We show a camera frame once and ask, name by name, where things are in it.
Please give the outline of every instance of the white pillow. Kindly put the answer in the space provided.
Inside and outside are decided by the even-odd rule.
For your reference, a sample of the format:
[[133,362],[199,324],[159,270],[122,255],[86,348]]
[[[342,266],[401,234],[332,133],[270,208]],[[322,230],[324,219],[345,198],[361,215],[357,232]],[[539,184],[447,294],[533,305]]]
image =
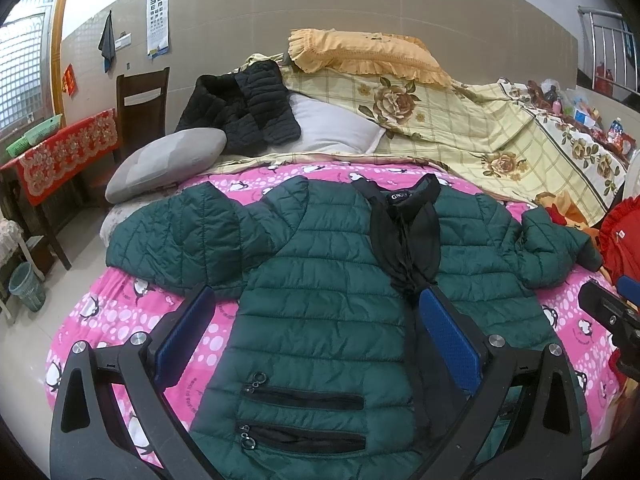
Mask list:
[[119,165],[104,196],[118,204],[145,191],[182,182],[209,168],[225,144],[225,133],[216,128],[181,130],[156,139]]
[[300,138],[270,146],[270,153],[373,153],[385,129],[349,110],[292,94],[289,104],[300,125]]
[[625,190],[622,198],[640,195],[640,152],[634,155],[629,169],[626,170]]

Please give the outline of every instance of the red tablecloth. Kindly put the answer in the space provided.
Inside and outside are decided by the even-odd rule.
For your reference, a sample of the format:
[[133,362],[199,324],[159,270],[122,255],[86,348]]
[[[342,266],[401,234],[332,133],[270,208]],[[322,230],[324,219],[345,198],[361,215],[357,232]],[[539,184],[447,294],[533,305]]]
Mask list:
[[10,160],[31,205],[38,205],[89,164],[118,145],[115,110],[105,110],[62,128],[49,139]]

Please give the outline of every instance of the gray pillow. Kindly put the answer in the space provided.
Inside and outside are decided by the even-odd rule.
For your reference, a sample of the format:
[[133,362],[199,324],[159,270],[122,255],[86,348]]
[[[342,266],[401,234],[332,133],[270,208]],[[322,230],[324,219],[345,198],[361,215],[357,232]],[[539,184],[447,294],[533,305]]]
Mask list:
[[107,184],[105,198],[112,204],[205,171],[226,144],[216,128],[192,128],[154,140],[132,153]]

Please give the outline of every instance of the ruffled pillowcase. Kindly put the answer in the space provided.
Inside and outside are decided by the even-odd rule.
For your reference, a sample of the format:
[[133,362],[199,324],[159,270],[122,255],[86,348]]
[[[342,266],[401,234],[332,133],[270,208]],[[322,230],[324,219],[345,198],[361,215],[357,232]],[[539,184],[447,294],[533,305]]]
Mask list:
[[329,67],[347,74],[393,74],[443,88],[452,82],[424,43],[409,36],[299,28],[291,31],[289,55],[306,73]]

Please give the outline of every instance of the jacket sleeve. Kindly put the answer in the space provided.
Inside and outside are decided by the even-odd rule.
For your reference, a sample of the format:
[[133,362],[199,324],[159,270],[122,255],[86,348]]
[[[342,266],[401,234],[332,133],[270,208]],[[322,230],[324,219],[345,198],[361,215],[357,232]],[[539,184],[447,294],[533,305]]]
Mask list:
[[207,283],[221,299],[235,299],[287,236],[287,218],[276,208],[242,206],[204,183],[118,225],[106,263],[177,294]]
[[478,200],[490,237],[527,288],[559,285],[575,263],[592,271],[602,266],[602,256],[589,235],[554,224],[544,208],[524,213],[521,225],[491,197],[478,195]]

